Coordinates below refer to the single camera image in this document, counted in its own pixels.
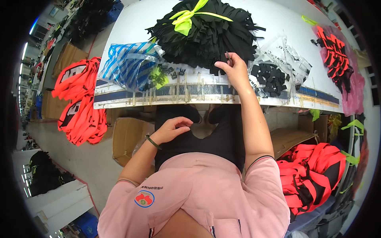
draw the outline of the bracelet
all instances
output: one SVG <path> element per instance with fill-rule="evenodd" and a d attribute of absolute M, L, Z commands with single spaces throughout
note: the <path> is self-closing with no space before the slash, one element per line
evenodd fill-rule
<path fill-rule="evenodd" d="M 161 150 L 162 148 L 160 146 L 158 146 L 150 137 L 149 135 L 146 135 L 146 138 L 147 140 L 149 140 L 149 142 L 152 143 L 152 145 L 154 145 L 156 148 L 158 148 L 159 150 Z"/>

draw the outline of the woman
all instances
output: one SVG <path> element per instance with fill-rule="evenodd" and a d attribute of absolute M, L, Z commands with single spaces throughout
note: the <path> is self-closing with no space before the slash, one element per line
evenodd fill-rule
<path fill-rule="evenodd" d="M 102 211 L 101 238 L 284 236 L 290 210 L 270 132 L 245 62 L 229 55 L 233 67 L 215 65 L 241 105 L 211 110 L 209 122 L 219 125 L 204 139 L 190 132 L 200 121 L 196 109 L 158 107 L 155 133 L 124 167 Z M 158 171 L 145 180 L 153 159 Z"/>

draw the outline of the embroidered logo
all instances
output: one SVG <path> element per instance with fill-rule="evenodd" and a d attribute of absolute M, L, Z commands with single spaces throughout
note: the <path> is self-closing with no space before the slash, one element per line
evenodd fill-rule
<path fill-rule="evenodd" d="M 135 203 L 143 208 L 151 206 L 155 201 L 155 196 L 146 190 L 141 190 L 135 198 Z"/>

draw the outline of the right hand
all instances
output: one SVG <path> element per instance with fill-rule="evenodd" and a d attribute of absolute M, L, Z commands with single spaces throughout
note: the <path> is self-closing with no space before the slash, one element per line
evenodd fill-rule
<path fill-rule="evenodd" d="M 190 131 L 189 128 L 193 122 L 186 117 L 175 117 L 168 119 L 150 138 L 157 145 L 170 142 L 178 135 Z"/>
<path fill-rule="evenodd" d="M 230 62 L 228 63 L 217 61 L 215 66 L 226 72 L 227 77 L 233 87 L 239 92 L 246 91 L 247 89 L 253 90 L 249 76 L 247 74 L 247 66 L 245 62 L 236 53 L 229 53 L 230 58 L 233 61 L 233 67 Z"/>

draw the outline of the pink plastic bag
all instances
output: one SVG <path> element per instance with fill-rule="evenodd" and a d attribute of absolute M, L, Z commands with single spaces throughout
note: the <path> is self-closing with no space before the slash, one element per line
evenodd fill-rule
<path fill-rule="evenodd" d="M 348 57 L 349 65 L 352 66 L 354 73 L 350 77 L 351 81 L 351 92 L 347 93 L 345 91 L 345 85 L 343 84 L 343 111 L 346 117 L 354 114 L 361 114 L 364 112 L 363 100 L 364 100 L 364 86 L 365 79 L 359 73 L 359 67 L 357 64 L 357 58 L 355 53 L 353 52 L 351 45 L 348 43 L 347 38 L 343 35 L 343 33 L 337 27 L 320 25 L 323 28 L 326 35 L 330 36 L 331 34 L 335 35 L 339 40 L 343 41 L 345 44 L 345 53 Z M 317 36 L 317 27 L 314 26 L 312 28 L 314 33 Z M 320 55 L 323 59 L 327 57 L 327 49 L 324 47 L 320 51 Z"/>

